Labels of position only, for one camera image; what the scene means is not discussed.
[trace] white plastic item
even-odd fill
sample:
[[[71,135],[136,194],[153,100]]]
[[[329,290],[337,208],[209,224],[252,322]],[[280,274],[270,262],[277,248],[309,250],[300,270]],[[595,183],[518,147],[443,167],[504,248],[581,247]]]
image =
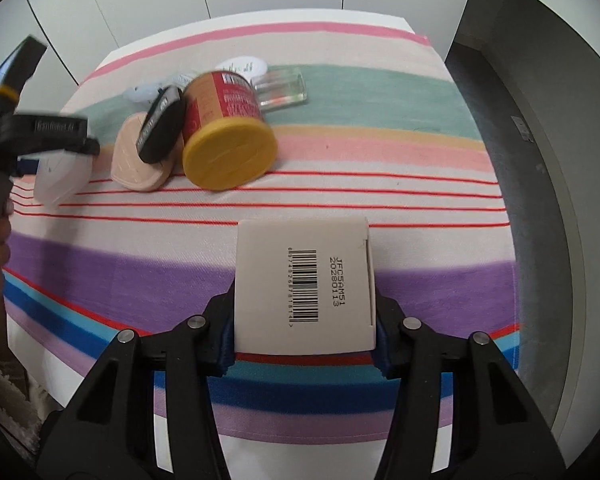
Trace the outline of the white plastic item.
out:
[[[215,70],[229,70],[240,74],[249,83],[254,77],[259,77],[267,73],[267,63],[259,57],[238,56],[227,59],[216,65]]]
[[[181,90],[193,81],[198,74],[196,72],[183,72],[177,74],[171,74],[161,81],[155,83],[147,83],[138,86],[134,86],[125,90],[122,95],[126,99],[129,99],[135,103],[152,103],[158,97],[160,88],[164,88],[169,85],[176,85]]]
[[[49,208],[56,208],[89,183],[92,169],[91,155],[47,153],[38,163],[33,197]]]

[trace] black compact case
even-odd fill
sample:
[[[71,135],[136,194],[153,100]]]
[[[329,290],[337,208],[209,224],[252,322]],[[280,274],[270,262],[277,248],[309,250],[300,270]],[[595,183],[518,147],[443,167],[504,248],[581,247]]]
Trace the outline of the black compact case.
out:
[[[160,90],[146,115],[136,148],[140,160],[156,164],[167,158],[184,126],[186,102],[177,86]]]

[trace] black handheld tool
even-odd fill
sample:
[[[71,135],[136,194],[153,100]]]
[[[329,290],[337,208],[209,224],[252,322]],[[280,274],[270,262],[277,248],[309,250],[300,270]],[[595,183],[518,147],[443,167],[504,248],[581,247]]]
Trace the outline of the black handheld tool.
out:
[[[376,480],[557,480],[564,473],[538,407],[488,334],[439,334],[379,292],[376,327],[374,364],[400,379]],[[233,328],[232,285],[170,332],[119,332],[68,406],[44,423],[40,478],[230,480],[206,378],[233,364]],[[156,463],[154,370],[166,372],[173,473]],[[454,374],[451,455],[447,468],[432,473],[441,372]]]
[[[14,110],[25,83],[35,72],[46,46],[28,36],[0,65],[0,218],[18,175],[18,157],[68,150],[98,155],[97,140],[87,137],[87,120],[74,116],[19,115]]]

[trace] white cardboard box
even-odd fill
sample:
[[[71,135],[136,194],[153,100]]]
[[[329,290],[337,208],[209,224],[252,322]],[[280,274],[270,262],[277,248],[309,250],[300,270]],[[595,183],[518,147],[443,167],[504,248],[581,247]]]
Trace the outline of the white cardboard box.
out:
[[[235,351],[338,354],[375,345],[366,218],[238,224]]]

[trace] yellow lid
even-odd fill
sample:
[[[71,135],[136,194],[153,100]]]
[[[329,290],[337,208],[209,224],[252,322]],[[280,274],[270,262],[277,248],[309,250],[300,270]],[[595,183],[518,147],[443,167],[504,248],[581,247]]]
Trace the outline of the yellow lid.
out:
[[[220,191],[263,175],[276,160],[271,127],[254,118],[225,117],[194,133],[182,152],[187,178],[203,189]]]

